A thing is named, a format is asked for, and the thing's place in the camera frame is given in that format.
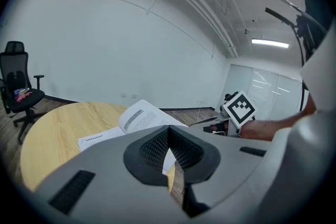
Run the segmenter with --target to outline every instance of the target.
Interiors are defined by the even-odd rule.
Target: wooden floor
[[[43,99],[36,106],[35,113],[43,113],[51,111],[55,108],[58,108],[64,103]],[[192,123],[197,121],[198,110],[178,110],[178,111],[165,111],[167,114],[177,119],[178,121],[184,123],[189,126]],[[207,119],[213,115],[217,114],[211,109],[201,109],[198,120]],[[20,127],[22,123],[18,124],[18,127],[15,128],[13,125],[13,120],[19,119],[22,116],[25,116],[24,112],[21,112],[14,116],[12,119],[9,117],[13,115],[6,114],[6,111],[3,107],[2,102],[0,102],[0,153],[1,159],[8,171],[10,177],[16,181],[17,183],[22,183],[21,169],[20,169],[20,154],[21,154],[21,146],[17,142],[17,137],[20,131]],[[32,125],[28,125],[24,136],[28,133],[30,127]],[[172,196],[179,203],[182,204],[183,197],[183,171],[178,165],[175,164],[175,181],[172,190]]]

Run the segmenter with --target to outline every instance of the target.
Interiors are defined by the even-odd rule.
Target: mesh chair back
[[[7,42],[5,52],[24,52],[25,46],[21,41],[9,41]]]
[[[0,54],[0,69],[5,81],[7,95],[14,98],[14,91],[20,88],[32,88],[28,71],[28,53],[3,52]]]

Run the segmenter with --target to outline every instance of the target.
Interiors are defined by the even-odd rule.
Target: baseboard
[[[48,99],[48,100],[53,100],[53,101],[56,101],[56,102],[64,103],[64,104],[78,103],[77,101],[66,100],[66,99],[62,99],[62,98],[58,98],[58,97],[52,97],[52,96],[49,96],[49,95],[45,95],[44,98]],[[162,111],[177,111],[177,110],[198,110],[198,109],[199,108],[175,108],[175,109],[160,109],[160,110],[162,110]],[[215,111],[215,109],[212,108],[211,106],[206,106],[206,107],[203,107],[201,109],[211,109],[211,110]]]

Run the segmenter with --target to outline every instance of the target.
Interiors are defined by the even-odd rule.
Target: black office chair
[[[14,120],[14,126],[17,127],[18,122],[23,122],[21,127],[18,142],[22,144],[21,136],[26,129],[28,123],[34,124],[34,119],[43,116],[45,113],[35,114],[31,109],[35,104],[43,99],[44,92],[39,89],[39,80],[43,75],[34,76],[37,79],[37,89],[32,89],[30,84],[28,72],[28,53],[26,52],[3,52],[0,54],[0,69],[3,78],[3,86],[1,89],[2,98],[4,101],[6,113],[10,111],[14,113],[26,112],[26,116]],[[21,102],[15,100],[14,91],[20,88],[30,88],[29,96],[22,99]]]
[[[24,52],[25,45],[21,41],[9,41],[7,42],[5,52]]]

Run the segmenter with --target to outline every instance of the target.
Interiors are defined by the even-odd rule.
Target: wooden table
[[[29,130],[21,151],[24,184],[34,191],[46,176],[80,153],[78,138],[118,126],[127,108],[108,103],[74,103],[41,117]],[[175,167],[168,172],[169,191]]]

